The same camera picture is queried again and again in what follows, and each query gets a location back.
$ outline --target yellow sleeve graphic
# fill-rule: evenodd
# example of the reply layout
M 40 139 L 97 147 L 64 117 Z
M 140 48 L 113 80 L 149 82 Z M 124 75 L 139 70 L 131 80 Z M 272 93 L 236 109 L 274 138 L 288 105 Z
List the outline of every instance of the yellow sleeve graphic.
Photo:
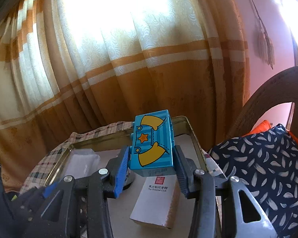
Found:
M 155 142 L 151 149 L 142 154 L 138 154 L 139 163 L 142 167 L 149 165 L 158 160 L 164 152 L 165 149 L 158 146 L 158 142 Z
M 141 125 L 151 126 L 155 131 L 158 129 L 158 126 L 163 123 L 163 120 L 159 117 L 152 115 L 145 115 L 141 119 Z

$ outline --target pillow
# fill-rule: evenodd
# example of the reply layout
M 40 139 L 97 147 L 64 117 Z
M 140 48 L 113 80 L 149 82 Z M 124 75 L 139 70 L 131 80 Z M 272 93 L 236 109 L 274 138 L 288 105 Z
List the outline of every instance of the pillow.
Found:
M 265 131 L 268 131 L 270 128 L 271 128 L 271 126 L 270 126 L 269 121 L 264 120 L 259 125 L 257 125 L 251 132 L 245 134 L 244 136 L 247 136 L 250 134 L 255 134 L 255 133 L 260 133 L 260 132 L 265 132 Z
M 298 227 L 298 143 L 281 124 L 266 132 L 235 137 L 210 154 L 227 177 L 250 190 L 279 237 Z

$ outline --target checkered cloth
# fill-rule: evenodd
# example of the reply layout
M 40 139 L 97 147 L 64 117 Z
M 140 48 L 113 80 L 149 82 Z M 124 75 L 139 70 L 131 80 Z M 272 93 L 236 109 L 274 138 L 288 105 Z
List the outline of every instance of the checkered cloth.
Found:
M 21 190 L 20 194 L 28 191 L 32 187 L 41 187 L 44 185 L 48 174 L 52 171 L 53 167 L 62 156 L 64 151 L 73 143 L 77 143 L 83 140 L 89 140 L 101 136 L 105 136 L 108 134 L 112 134 L 118 131 L 123 131 L 132 127 L 132 122 L 117 122 L 112 123 L 104 127 L 100 127 L 96 130 L 78 134 L 73 132 L 71 136 L 58 145 L 55 149 L 53 149 L 50 153 L 48 153 L 32 170 L 29 176 L 26 178 Z M 214 162 L 214 160 L 203 151 L 204 156 L 206 158 L 206 164 L 209 168 L 209 173 L 212 176 L 218 176 L 223 174 L 222 170 L 218 167 L 218 165 Z

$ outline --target patterned curtain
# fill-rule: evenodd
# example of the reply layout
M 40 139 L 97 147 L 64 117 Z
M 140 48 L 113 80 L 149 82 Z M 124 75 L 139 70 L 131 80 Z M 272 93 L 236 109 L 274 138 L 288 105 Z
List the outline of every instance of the patterned curtain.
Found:
M 0 23 L 0 162 L 18 190 L 72 132 L 185 115 L 223 141 L 248 96 L 233 0 L 20 0 Z

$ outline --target wicker chair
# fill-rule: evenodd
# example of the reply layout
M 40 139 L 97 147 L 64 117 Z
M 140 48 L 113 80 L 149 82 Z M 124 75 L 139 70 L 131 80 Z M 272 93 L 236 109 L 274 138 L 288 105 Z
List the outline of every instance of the wicker chair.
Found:
M 242 136 L 250 132 L 267 110 L 287 102 L 295 103 L 290 130 L 298 138 L 298 66 L 274 75 L 260 86 L 242 108 L 227 138 Z

